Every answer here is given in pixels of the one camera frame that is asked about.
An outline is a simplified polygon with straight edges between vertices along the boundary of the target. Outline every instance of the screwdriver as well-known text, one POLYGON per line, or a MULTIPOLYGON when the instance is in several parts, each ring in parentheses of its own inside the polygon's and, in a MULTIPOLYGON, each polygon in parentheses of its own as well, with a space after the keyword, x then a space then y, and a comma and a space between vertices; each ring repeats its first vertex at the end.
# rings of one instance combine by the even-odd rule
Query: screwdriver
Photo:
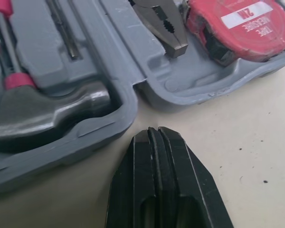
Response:
POLYGON ((59 3, 57 0, 47 0, 47 5, 51 11, 52 19, 65 43, 68 54, 72 60, 79 59, 80 54, 75 44, 74 36, 59 3))

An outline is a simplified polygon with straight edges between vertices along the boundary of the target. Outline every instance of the white table surface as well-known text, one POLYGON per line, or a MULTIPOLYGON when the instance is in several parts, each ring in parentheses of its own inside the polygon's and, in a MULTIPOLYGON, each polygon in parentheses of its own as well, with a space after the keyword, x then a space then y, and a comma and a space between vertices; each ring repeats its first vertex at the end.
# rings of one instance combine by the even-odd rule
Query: white table surface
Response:
POLYGON ((0 228, 104 228, 112 175, 131 138, 149 126, 183 136, 236 228, 285 228, 285 68, 181 113, 157 112, 141 99, 139 107, 121 139, 0 196, 0 228))

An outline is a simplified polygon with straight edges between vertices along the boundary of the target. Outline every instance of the red tape measure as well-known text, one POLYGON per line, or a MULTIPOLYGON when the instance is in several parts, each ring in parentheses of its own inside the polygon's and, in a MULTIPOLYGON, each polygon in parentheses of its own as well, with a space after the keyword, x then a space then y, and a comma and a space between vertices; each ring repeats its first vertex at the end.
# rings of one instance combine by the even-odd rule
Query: red tape measure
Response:
POLYGON ((263 62, 285 50, 285 11, 274 0, 189 0, 188 29, 223 65, 263 62))

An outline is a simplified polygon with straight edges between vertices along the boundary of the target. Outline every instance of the tool case compartment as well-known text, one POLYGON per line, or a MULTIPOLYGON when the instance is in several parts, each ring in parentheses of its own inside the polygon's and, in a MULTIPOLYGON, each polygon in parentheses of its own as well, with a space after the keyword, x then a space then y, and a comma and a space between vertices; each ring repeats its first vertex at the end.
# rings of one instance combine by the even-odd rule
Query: tool case compartment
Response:
MULTIPOLYGON (((189 33, 186 54, 171 59, 127 0, 57 1, 80 58, 71 61, 68 57, 46 0, 12 0, 14 13, 9 20, 22 65, 48 96, 67 95, 86 82, 100 80, 110 91, 114 109, 106 116, 79 122, 47 145, 20 153, 0 152, 0 192, 42 171, 79 161, 120 137, 137 115, 133 86, 155 108, 175 112, 230 93, 285 66, 284 51, 268 62, 238 59, 222 67, 189 33)), ((0 101, 3 94, 0 69, 0 101)))

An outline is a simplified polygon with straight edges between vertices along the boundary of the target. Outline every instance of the pliers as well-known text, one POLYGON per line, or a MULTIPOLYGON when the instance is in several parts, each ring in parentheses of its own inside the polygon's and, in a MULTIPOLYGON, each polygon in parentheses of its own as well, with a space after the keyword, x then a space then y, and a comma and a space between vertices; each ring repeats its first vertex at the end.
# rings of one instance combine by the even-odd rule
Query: pliers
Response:
POLYGON ((160 40, 167 54, 185 54, 188 42, 181 14, 173 0, 129 0, 142 23, 160 40))

